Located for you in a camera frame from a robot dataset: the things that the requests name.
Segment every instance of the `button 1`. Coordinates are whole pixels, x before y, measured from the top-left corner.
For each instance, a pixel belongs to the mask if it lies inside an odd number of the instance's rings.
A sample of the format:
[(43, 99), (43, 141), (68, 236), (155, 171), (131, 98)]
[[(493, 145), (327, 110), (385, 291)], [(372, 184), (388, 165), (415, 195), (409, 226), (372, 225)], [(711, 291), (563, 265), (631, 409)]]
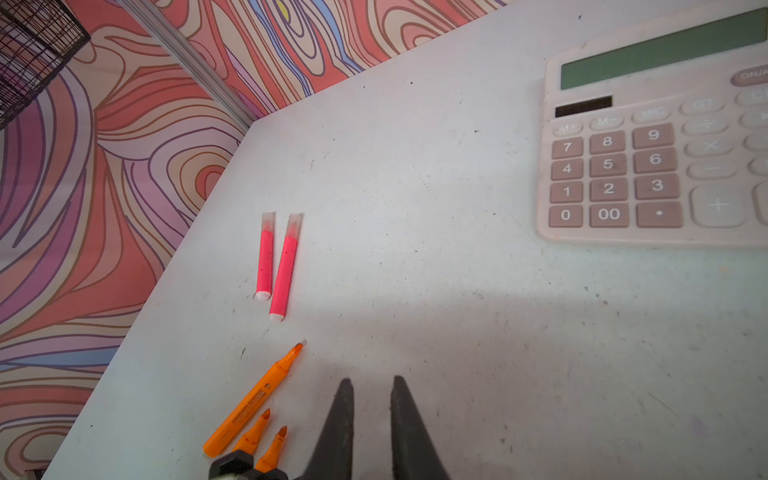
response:
[(725, 155), (733, 150), (733, 145), (723, 138), (715, 140), (704, 140), (703, 138), (688, 142), (685, 146), (685, 153), (689, 157), (716, 157)]
[(768, 131), (756, 131), (746, 138), (744, 147), (751, 151), (768, 150)]
[(594, 131), (610, 130), (612, 128), (619, 128), (624, 123), (624, 119), (619, 116), (611, 115), (609, 117), (597, 117), (593, 118), (589, 122), (589, 128)]
[(768, 82), (768, 65), (745, 68), (742, 71), (736, 72), (730, 79), (730, 83), (737, 87), (751, 87), (752, 85), (764, 84), (766, 82)]
[(552, 142), (552, 158), (580, 157), (584, 153), (584, 139), (566, 138)]
[(555, 205), (549, 207), (550, 227), (580, 227), (583, 224), (581, 205)]
[(689, 100), (680, 106), (683, 115), (710, 114), (725, 106), (725, 101), (719, 97), (702, 97)]
[(632, 131), (632, 144), (635, 148), (666, 147), (674, 143), (672, 124), (651, 125), (635, 128)]
[(683, 124), (683, 132), (687, 135), (719, 134), (726, 128), (728, 128), (728, 120), (713, 115), (689, 120)]
[(680, 228), (683, 206), (680, 202), (637, 204), (637, 226), (644, 228)]
[(629, 227), (629, 204), (591, 205), (589, 224), (597, 228)]
[(627, 138), (623, 130), (594, 134), (589, 137), (589, 153), (591, 154), (609, 154), (622, 151), (626, 147)]
[(768, 127), (768, 108), (748, 111), (741, 116), (739, 122), (747, 128)]
[(656, 107), (648, 107), (644, 108), (643, 110), (638, 110), (632, 114), (632, 120), (636, 124), (647, 124), (652, 121), (659, 121), (663, 120), (670, 116), (669, 108), (659, 105)]
[(638, 200), (662, 200), (680, 196), (677, 174), (647, 175), (634, 178), (634, 196)]
[(751, 88), (750, 90), (742, 90), (736, 96), (736, 103), (743, 105), (744, 107), (752, 107), (754, 105), (768, 104), (768, 87)]
[(589, 160), (590, 177), (614, 177), (627, 173), (627, 155), (611, 154), (592, 157)]
[(700, 185), (690, 194), (690, 206), (694, 221), (702, 227), (738, 227), (746, 220), (740, 184)]
[(634, 173), (655, 174), (677, 170), (677, 151), (672, 147), (634, 152)]
[(584, 128), (584, 125), (582, 125), (581, 122), (574, 122), (555, 127), (552, 130), (552, 133), (555, 137), (570, 137), (571, 135), (579, 134), (582, 128)]
[(755, 175), (768, 176), (768, 157), (758, 157), (752, 160), (750, 171)]
[(553, 204), (578, 203), (583, 198), (582, 182), (557, 182), (549, 187), (549, 201)]
[(580, 158), (552, 162), (552, 180), (577, 180), (583, 176), (584, 161)]
[(722, 158), (707, 158), (698, 160), (688, 167), (688, 177), (696, 180), (714, 180), (730, 178), (736, 174), (736, 162)]
[(768, 182), (762, 182), (755, 188), (755, 207), (760, 221), (768, 225)]
[(629, 186), (624, 177), (592, 180), (589, 183), (589, 199), (593, 202), (626, 200), (629, 195), (628, 192)]

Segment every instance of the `pink calculator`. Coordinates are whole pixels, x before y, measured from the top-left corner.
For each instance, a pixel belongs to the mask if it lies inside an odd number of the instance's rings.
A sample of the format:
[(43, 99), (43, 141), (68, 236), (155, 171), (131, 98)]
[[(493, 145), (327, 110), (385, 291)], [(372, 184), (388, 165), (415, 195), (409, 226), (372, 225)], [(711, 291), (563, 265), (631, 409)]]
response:
[(768, 0), (728, 0), (549, 60), (546, 239), (768, 247)]

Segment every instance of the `patterned wall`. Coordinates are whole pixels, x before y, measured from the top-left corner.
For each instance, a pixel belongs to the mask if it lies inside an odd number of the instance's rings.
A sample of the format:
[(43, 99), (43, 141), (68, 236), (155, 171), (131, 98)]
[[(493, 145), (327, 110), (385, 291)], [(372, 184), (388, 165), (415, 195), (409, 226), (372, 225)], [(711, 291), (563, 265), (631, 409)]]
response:
[(258, 117), (510, 0), (155, 0)]
[(0, 478), (47, 465), (243, 133), (130, 15), (0, 132)]

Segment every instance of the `green display screen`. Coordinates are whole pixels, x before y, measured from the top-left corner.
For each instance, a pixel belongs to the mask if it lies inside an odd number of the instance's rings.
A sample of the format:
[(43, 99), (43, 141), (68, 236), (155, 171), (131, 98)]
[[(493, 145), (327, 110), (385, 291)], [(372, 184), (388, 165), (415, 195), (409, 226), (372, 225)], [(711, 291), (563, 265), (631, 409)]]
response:
[(678, 61), (746, 47), (768, 38), (768, 8), (759, 8), (663, 37), (564, 64), (560, 89), (579, 87)]

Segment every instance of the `pink marker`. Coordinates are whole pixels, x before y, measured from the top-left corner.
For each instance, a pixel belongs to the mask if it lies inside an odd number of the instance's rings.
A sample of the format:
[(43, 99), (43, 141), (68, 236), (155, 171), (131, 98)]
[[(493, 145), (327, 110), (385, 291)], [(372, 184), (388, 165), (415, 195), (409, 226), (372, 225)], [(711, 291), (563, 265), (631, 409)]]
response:
[(275, 213), (261, 214), (261, 246), (259, 247), (259, 276), (256, 298), (266, 302), (272, 295), (272, 249), (275, 243)]
[(280, 266), (277, 267), (275, 293), (272, 296), (272, 305), (270, 306), (270, 320), (273, 322), (282, 322), (286, 316), (290, 278), (293, 275), (293, 261), (296, 259), (296, 247), (299, 245), (302, 218), (303, 214), (290, 214), (288, 217), (286, 239), (283, 242), (283, 255), (280, 257)]

